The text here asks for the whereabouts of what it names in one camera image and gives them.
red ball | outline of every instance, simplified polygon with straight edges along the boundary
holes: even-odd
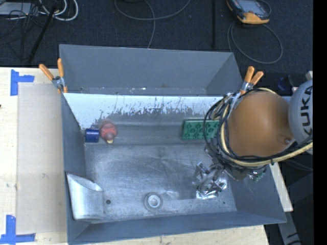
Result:
[[[100,136],[106,141],[113,140],[117,135],[116,126],[110,121],[104,121],[100,127]]]

black floor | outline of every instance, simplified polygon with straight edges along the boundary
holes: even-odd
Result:
[[[8,1],[35,4],[33,12],[40,6],[38,0]],[[71,21],[51,19],[43,36],[40,34],[47,15],[38,13],[19,20],[9,20],[8,15],[1,15],[0,66],[37,67],[44,63],[49,68],[56,67],[60,44],[231,50],[242,77],[247,67],[253,65],[265,73],[258,86],[270,88],[280,95],[291,94],[290,86],[282,86],[282,81],[287,81],[283,78],[290,78],[291,84],[298,86],[306,81],[305,74],[313,69],[313,0],[263,0],[271,8],[270,21],[256,28],[244,28],[236,21],[226,0],[76,1],[77,17]],[[42,3],[50,10],[54,0],[42,0]],[[63,7],[61,0],[57,8],[62,10]],[[67,10],[59,17],[68,19],[75,13],[74,0],[67,0]],[[144,20],[154,17],[161,19],[155,22]],[[233,23],[233,36],[228,36]],[[40,43],[37,43],[38,38],[42,38]],[[294,161],[297,163],[280,164],[288,187],[296,187],[297,181],[312,173],[311,169],[298,165],[313,168],[312,156],[295,157]],[[307,194],[305,197],[294,194],[296,190],[290,192],[294,203],[292,216],[302,244],[313,244],[312,188],[310,185],[303,190]],[[270,244],[283,244],[277,226],[266,226],[266,231]]]

green lego brick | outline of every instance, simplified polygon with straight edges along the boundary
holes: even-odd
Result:
[[[205,122],[205,135],[207,138],[217,137],[219,122],[207,120]],[[183,126],[182,140],[201,140],[203,137],[203,120],[186,120]]]

white cable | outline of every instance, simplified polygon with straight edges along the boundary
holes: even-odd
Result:
[[[44,13],[44,12],[39,12],[39,13],[40,13],[40,14],[46,14],[46,15],[49,15],[50,12],[49,12],[49,10],[44,6],[42,0],[39,0],[39,2],[40,2],[40,4],[42,5],[43,10],[45,10],[45,13]],[[63,14],[63,13],[66,11],[66,9],[67,9],[67,1],[66,1],[66,0],[63,0],[63,2],[64,2],[64,4],[65,4],[65,6],[64,6],[64,8],[62,9],[62,11],[61,11],[61,12],[58,12],[58,13],[55,13],[54,15],[61,15],[61,14]]]
[[[64,10],[66,10],[67,9],[67,2],[66,2],[66,0],[64,0],[64,2],[65,2],[65,8],[64,8]],[[60,17],[57,17],[57,15],[62,14],[64,12],[64,10],[62,10],[61,12],[54,14],[53,15],[53,18],[55,18],[57,20],[60,20],[60,21],[72,21],[72,20],[74,20],[78,16],[79,9],[78,9],[77,1],[76,0],[73,0],[73,2],[75,4],[75,8],[76,8],[75,15],[73,17],[71,17],[71,18],[60,18]],[[45,6],[42,5],[42,8],[46,11],[46,14],[49,15],[50,12],[45,8]]]

wooden table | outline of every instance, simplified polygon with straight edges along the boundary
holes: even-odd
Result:
[[[10,96],[11,69],[33,75]],[[50,70],[54,76],[57,69]],[[0,234],[6,215],[16,217],[17,234],[36,233],[27,244],[67,244],[60,95],[38,68],[0,67]],[[284,211],[292,211],[277,164],[271,165]],[[264,226],[107,242],[110,245],[268,244]]]

